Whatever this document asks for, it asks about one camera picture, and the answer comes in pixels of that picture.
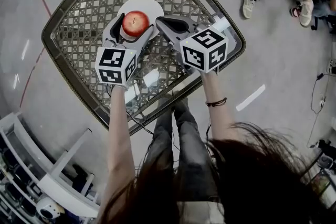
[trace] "gray floor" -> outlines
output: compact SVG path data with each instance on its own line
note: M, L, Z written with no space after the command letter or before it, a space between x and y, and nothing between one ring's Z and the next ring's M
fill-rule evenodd
M53 12L62 0L46 0ZM244 54L220 73L223 92L237 121L249 121L263 128L288 134L298 151L307 157L306 144L315 121L310 110L316 75L325 72L331 51L331 36L321 24L318 31L302 28L290 17L293 0L264 0L256 4L252 19L240 15L242 0L218 0L233 18L247 47ZM106 129L89 113L71 91L45 51L40 39L48 14L41 0L0 0L0 83L12 111L21 110L43 147L57 158L86 128L93 132L74 161L96 175L100 186L107 171ZM23 57L23 50L28 43ZM20 108L30 71L26 94ZM314 107L324 93L327 78L317 83ZM238 112L236 105L265 84L266 90L248 107ZM311 143L330 132L335 115L333 78L329 80L327 103L317 119ZM200 88L189 97L189 104L205 137L208 125L205 97ZM136 163L140 163L151 136L143 131L132 136Z

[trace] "black pants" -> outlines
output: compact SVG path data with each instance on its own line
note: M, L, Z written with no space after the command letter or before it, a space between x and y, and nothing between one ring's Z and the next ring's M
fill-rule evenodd
M161 98L159 105L166 100ZM212 160L201 140L197 123L189 111L187 99L176 104L174 115L180 137L180 159L175 175L175 180L178 180L181 187L178 200L218 201ZM151 164L161 155L158 160L160 166L173 172L172 132L172 110L168 110L157 119L154 141L145 161Z

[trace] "hair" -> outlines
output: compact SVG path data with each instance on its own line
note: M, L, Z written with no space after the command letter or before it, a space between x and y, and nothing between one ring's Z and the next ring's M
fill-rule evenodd
M302 176L304 162L292 153L285 138L252 124L232 127L244 130L246 139L208 143L226 224L331 223L314 186ZM138 177L110 199L101 224L183 223L183 209L176 204L179 185L174 173L161 166L161 157L144 163Z

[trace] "white device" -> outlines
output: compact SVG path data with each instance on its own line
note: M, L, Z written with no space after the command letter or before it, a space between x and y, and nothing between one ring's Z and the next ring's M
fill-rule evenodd
M103 47L98 48L94 68L102 83L127 86L127 81L138 66L138 57L149 41L154 26L150 25L135 40L119 43L125 13L111 20L103 31Z
M210 72L221 65L227 56L228 39L214 27L181 40L183 62L193 68Z
M228 38L222 34L230 26L226 18L206 27L187 17L166 15L156 19L156 26L173 44L188 73L193 68L208 73L226 61Z
M100 47L94 68L100 82L126 85L137 67L136 50Z
M36 204L36 211L44 218L54 219L64 213L63 207L58 205L53 199L47 195L43 195Z

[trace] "chair leg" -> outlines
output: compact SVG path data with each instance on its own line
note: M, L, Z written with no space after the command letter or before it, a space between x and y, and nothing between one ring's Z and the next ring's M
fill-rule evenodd
M52 170L50 172L51 176L54 178L57 178L59 174L62 172L62 170L65 168L65 166L68 164L70 159L74 156L76 151L79 149L79 147L84 143L84 141L89 137L89 135L92 134L90 129L87 129L83 135L77 140L77 142L71 147L69 151L64 151L61 155L61 158L59 158L54 166L52 167Z
M318 27L318 17L314 17L315 18L315 25L312 25L310 26L310 29L313 30L313 31L316 31L317 30L317 27Z
M80 192L82 195L84 195L84 196L86 195L86 192L90 188L90 185L91 185L93 179L94 179L94 174L90 174L86 183L85 183L85 185L84 185L84 187L83 187L83 189L82 189L82 191Z

